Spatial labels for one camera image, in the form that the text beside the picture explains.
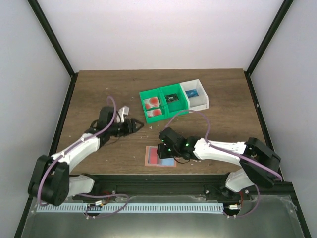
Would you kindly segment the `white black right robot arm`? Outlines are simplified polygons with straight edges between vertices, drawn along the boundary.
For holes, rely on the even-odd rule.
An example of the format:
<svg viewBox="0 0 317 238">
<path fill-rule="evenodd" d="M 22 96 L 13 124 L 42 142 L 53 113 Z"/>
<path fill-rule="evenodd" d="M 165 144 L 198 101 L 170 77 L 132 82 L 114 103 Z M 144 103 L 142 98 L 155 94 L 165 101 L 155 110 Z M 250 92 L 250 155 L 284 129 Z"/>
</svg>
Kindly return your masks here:
<svg viewBox="0 0 317 238">
<path fill-rule="evenodd" d="M 253 185 L 272 188 L 276 181 L 283 180 L 278 172 L 281 158 L 257 138 L 235 143 L 197 136 L 185 138 L 167 127 L 159 133 L 159 139 L 157 155 L 161 159 L 214 160 L 239 166 L 237 171 L 229 173 L 224 185 L 234 193 Z"/>
</svg>

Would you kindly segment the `red circle card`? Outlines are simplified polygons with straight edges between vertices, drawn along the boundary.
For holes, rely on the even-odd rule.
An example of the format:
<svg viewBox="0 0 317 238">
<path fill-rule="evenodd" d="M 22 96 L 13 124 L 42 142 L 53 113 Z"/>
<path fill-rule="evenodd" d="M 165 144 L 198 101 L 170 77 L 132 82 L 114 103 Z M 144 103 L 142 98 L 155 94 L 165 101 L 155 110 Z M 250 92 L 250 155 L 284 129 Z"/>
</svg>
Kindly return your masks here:
<svg viewBox="0 0 317 238">
<path fill-rule="evenodd" d="M 148 118 L 157 117 L 157 116 L 161 116 L 161 115 L 163 115 L 163 113 L 162 113 L 162 110 L 160 108 L 147 111 Z"/>
</svg>

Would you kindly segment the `pink leather card holder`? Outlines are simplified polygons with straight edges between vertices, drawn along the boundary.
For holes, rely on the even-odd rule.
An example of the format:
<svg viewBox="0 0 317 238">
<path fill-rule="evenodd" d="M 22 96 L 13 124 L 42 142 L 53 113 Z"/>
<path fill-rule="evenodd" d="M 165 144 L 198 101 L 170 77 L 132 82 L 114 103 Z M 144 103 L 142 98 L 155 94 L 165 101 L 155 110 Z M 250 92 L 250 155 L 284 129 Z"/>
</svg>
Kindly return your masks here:
<svg viewBox="0 0 317 238">
<path fill-rule="evenodd" d="M 176 167 L 174 158 L 161 159 L 157 154 L 158 147 L 147 146 L 145 152 L 145 166 L 147 167 Z"/>
</svg>

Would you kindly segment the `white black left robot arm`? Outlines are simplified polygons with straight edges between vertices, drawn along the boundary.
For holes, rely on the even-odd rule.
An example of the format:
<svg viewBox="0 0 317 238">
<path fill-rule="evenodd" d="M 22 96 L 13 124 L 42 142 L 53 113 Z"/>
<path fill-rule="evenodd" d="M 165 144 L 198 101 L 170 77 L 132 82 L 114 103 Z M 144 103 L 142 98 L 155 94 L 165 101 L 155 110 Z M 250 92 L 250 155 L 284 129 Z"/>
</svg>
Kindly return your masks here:
<svg viewBox="0 0 317 238">
<path fill-rule="evenodd" d="M 42 206 L 59 206 L 68 197 L 90 193 L 94 179 L 85 175 L 72 177 L 70 173 L 90 154 L 103 147 L 112 136 L 125 137 L 144 127 L 143 122 L 129 118 L 128 114 L 127 106 L 118 111 L 114 107 L 105 106 L 98 119 L 73 144 L 51 156 L 40 156 L 28 185 L 28 194 Z"/>
</svg>

